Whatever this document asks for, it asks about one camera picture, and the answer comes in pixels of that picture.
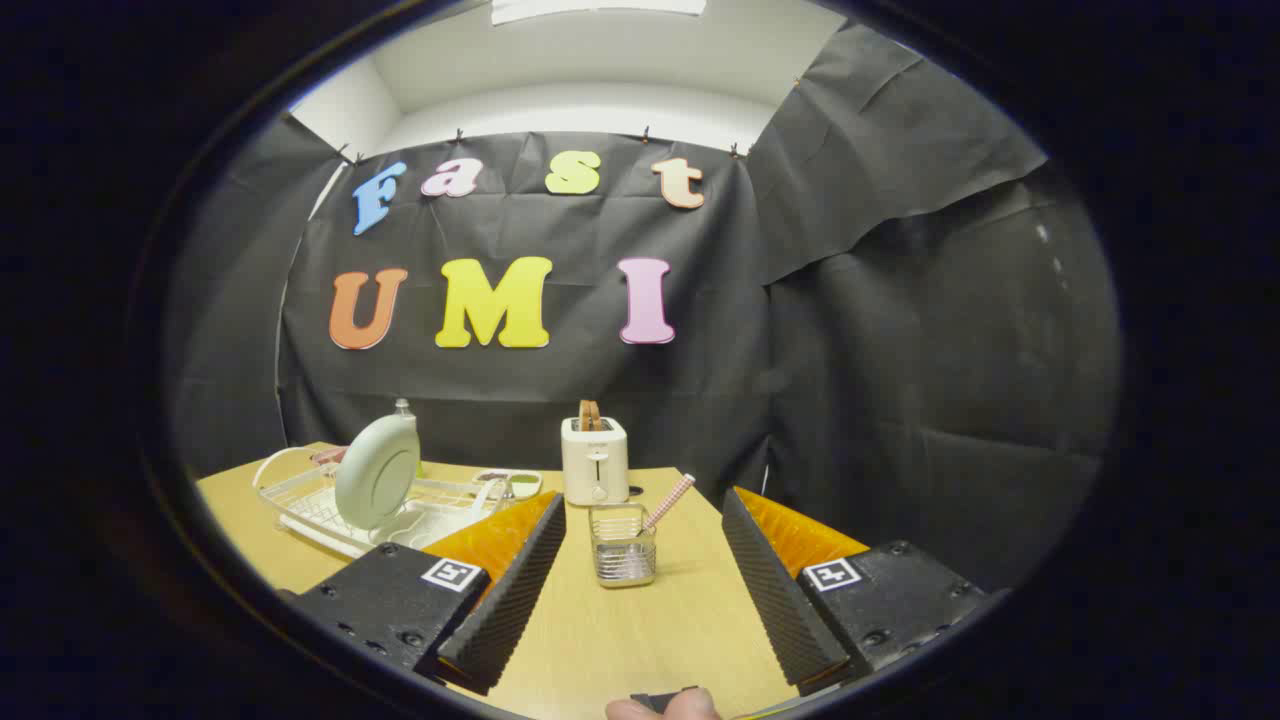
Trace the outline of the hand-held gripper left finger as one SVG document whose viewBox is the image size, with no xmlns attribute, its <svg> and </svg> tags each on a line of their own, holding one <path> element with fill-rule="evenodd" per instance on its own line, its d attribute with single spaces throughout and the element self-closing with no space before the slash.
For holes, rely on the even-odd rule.
<svg viewBox="0 0 1280 720">
<path fill-rule="evenodd" d="M 486 694 L 520 643 L 566 534 L 543 492 L 424 550 L 384 542 L 288 600 L 375 660 Z"/>
</svg>

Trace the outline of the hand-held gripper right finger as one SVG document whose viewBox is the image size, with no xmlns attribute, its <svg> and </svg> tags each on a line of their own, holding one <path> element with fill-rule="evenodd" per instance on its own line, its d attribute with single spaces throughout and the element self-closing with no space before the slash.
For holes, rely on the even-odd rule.
<svg viewBox="0 0 1280 720">
<path fill-rule="evenodd" d="M 998 593 L 905 539 L 868 546 L 742 487 L 722 528 L 786 682 L 855 682 L 947 635 Z"/>
</svg>

